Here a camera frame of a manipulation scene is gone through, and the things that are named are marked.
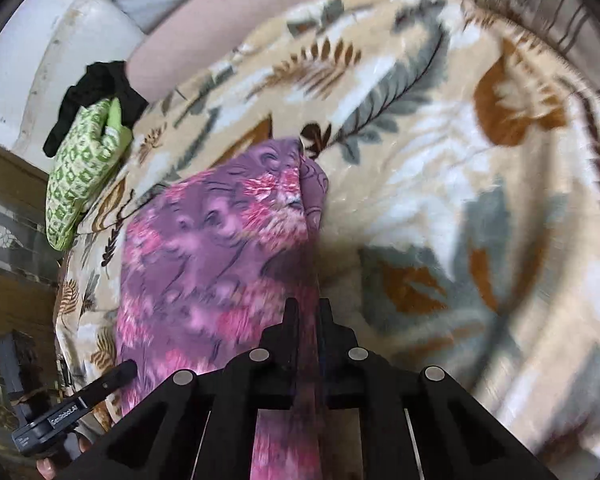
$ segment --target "brown wooden surface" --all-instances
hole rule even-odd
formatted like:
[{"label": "brown wooden surface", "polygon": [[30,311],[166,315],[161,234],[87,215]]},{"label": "brown wooden surface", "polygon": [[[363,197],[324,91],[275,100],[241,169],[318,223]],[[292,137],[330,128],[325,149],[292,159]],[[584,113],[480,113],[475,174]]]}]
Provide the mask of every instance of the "brown wooden surface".
[{"label": "brown wooden surface", "polygon": [[[16,209],[34,211],[44,219],[48,176],[26,161],[0,148],[0,200]],[[43,379],[56,380],[53,289],[0,273],[0,335],[16,329],[34,339]]]},{"label": "brown wooden surface", "polygon": [[0,197],[44,212],[47,179],[44,171],[0,148]]},{"label": "brown wooden surface", "polygon": [[0,335],[16,329],[35,340],[46,380],[55,379],[52,325],[56,295],[48,287],[29,285],[0,274]]}]

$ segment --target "black cloth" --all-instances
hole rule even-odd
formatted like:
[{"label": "black cloth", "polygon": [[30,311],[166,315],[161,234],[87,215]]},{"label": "black cloth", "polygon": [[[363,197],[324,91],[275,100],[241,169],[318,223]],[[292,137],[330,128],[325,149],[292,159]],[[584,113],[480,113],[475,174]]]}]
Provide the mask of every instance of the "black cloth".
[{"label": "black cloth", "polygon": [[125,62],[94,63],[87,67],[77,84],[64,94],[58,111],[58,122],[51,129],[42,150],[52,157],[69,132],[81,106],[88,107],[101,99],[117,97],[122,108],[122,124],[132,128],[147,106],[147,101],[136,92],[126,79]]}]

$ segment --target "green patterned cloth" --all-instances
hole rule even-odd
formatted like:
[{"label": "green patterned cloth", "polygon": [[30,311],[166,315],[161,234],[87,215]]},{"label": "green patterned cloth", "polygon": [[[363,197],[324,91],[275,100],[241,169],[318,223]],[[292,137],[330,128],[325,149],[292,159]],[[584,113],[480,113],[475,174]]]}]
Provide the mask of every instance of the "green patterned cloth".
[{"label": "green patterned cloth", "polygon": [[46,188],[46,238],[53,248],[69,248],[75,226],[131,139],[131,130],[122,125],[117,98],[80,108],[60,145]]}]

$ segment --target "purple floral cloth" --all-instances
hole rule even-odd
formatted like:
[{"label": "purple floral cloth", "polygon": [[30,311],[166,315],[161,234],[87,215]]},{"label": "purple floral cloth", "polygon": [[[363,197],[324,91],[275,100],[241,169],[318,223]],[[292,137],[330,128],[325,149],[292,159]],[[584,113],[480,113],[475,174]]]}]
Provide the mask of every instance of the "purple floral cloth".
[{"label": "purple floral cloth", "polygon": [[312,249],[326,188],[298,140],[269,140],[142,208],[126,231],[122,264],[118,360],[138,364],[122,391],[123,414],[174,371],[203,374],[257,346],[293,296],[298,396],[289,412],[260,412],[251,479],[320,477]]}]

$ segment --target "beige blanket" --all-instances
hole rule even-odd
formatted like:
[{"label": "beige blanket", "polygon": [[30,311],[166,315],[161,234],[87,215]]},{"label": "beige blanket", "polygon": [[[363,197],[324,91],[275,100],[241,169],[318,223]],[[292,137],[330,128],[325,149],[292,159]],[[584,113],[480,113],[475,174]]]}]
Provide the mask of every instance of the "beige blanket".
[{"label": "beige blanket", "polygon": [[[56,330],[76,387],[116,360],[129,217],[287,136],[330,180],[317,265],[336,320],[394,364],[445,367],[532,451],[593,478],[600,99],[469,0],[304,4],[152,105],[69,254]],[[111,397],[96,416],[119,413]]]}]

